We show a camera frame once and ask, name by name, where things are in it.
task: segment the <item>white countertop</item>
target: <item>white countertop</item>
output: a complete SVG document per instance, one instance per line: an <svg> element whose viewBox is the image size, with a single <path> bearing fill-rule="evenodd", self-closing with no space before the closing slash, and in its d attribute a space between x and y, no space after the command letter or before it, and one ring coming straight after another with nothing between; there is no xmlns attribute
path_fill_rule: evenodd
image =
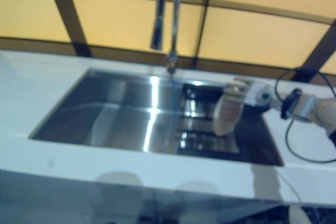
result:
<svg viewBox="0 0 336 224"><path fill-rule="evenodd" d="M1 51L0 169L49 177L101 181L214 195L336 205L336 164L311 164L292 156L285 145L289 121L279 112L264 114L284 167L234 161L29 140L28 136L88 68L166 75L162 67L108 60ZM221 81L232 74L178 70L184 79ZM253 78L273 83L274 80ZM329 88L282 82L279 90L300 87L319 97L331 97ZM323 129L295 123L290 132L293 148L315 159L336 157ZM112 173L129 176L104 176Z"/></svg>

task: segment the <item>sink basin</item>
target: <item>sink basin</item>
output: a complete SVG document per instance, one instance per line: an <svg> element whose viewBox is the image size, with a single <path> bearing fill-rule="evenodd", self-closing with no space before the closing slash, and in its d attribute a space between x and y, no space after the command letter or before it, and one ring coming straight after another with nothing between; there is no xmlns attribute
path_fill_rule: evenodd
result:
<svg viewBox="0 0 336 224"><path fill-rule="evenodd" d="M222 83L91 69L30 138L69 144L282 165L265 123L245 107L235 132L217 137Z"/></svg>

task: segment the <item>sink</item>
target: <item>sink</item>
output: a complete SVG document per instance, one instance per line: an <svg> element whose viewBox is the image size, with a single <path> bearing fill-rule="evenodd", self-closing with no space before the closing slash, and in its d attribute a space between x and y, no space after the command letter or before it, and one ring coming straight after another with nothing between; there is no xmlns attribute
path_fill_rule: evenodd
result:
<svg viewBox="0 0 336 224"><path fill-rule="evenodd" d="M282 165L262 116L247 106L217 137L222 83L88 70L30 138L125 150Z"/></svg>

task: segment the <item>faucet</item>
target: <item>faucet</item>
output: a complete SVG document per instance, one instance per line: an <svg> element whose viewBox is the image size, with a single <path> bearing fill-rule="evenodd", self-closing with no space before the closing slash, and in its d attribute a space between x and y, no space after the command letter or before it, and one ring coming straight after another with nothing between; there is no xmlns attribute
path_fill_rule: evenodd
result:
<svg viewBox="0 0 336 224"><path fill-rule="evenodd" d="M155 50L162 49L162 32L163 32L163 18L164 18L165 0L156 0L155 22L151 40L151 48ZM173 0L173 27L172 27L172 41L171 49L167 54L167 71L169 74L175 72L175 64L177 61L176 52L176 38L178 27L178 11L180 7L180 0Z"/></svg>

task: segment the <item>chrome faucet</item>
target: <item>chrome faucet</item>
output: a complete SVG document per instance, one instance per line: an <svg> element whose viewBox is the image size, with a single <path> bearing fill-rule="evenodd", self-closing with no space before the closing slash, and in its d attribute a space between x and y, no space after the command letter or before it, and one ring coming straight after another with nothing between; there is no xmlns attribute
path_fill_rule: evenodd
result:
<svg viewBox="0 0 336 224"><path fill-rule="evenodd" d="M156 50L162 49L164 5L165 0L156 0L155 22L151 41L151 48ZM179 24L178 21L179 8L180 8L180 0L173 0L172 41L171 41L171 49L167 54L167 65L166 65L167 71L170 74L173 74L175 72L175 64L177 61L176 39L177 39L177 27Z"/></svg>

